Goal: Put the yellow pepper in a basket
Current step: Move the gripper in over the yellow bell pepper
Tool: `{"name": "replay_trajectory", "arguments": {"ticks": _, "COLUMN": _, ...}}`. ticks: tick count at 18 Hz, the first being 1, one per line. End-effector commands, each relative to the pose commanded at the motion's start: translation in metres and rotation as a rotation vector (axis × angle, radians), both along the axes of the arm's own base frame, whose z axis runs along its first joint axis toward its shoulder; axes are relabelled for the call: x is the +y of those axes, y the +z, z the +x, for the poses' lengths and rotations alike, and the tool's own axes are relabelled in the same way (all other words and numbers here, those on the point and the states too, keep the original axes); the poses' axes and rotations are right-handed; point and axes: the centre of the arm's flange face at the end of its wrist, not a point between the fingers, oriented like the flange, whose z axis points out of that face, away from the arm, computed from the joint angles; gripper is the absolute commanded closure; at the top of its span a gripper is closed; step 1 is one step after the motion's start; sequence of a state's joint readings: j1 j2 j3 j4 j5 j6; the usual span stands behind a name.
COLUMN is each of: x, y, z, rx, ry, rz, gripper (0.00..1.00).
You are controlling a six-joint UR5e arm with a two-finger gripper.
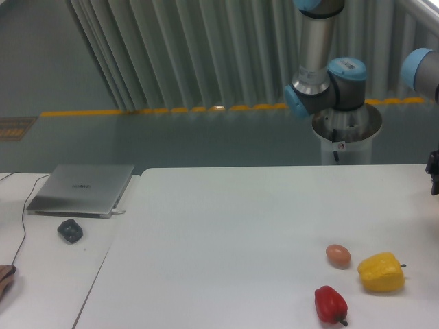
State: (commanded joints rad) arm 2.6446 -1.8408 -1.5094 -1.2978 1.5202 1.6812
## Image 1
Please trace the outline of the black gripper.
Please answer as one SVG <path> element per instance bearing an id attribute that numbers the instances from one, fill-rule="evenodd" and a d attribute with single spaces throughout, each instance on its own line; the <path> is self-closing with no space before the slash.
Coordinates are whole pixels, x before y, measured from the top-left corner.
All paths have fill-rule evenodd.
<path id="1" fill-rule="evenodd" d="M 430 175 L 431 178 L 431 194 L 438 194 L 438 178 L 439 178 L 439 153 L 435 150 L 430 153 L 425 172 Z"/>

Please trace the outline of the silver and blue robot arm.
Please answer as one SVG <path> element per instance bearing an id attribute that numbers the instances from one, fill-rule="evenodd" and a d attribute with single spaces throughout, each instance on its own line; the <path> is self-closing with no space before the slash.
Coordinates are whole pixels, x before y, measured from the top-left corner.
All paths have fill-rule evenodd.
<path id="1" fill-rule="evenodd" d="M 380 112 L 365 101 L 366 65 L 357 58 L 329 59 L 343 1 L 295 1 L 302 14 L 298 71 L 284 90 L 297 117 L 311 117 L 323 165 L 369 165 Z"/>

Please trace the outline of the person's hand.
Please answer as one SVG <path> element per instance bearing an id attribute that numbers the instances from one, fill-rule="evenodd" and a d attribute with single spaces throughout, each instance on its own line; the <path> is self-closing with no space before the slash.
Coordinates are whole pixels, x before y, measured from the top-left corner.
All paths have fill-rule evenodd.
<path id="1" fill-rule="evenodd" d="M 0 297 L 6 294 L 12 283 L 14 282 L 14 274 L 11 274 L 12 265 L 0 266 Z"/>

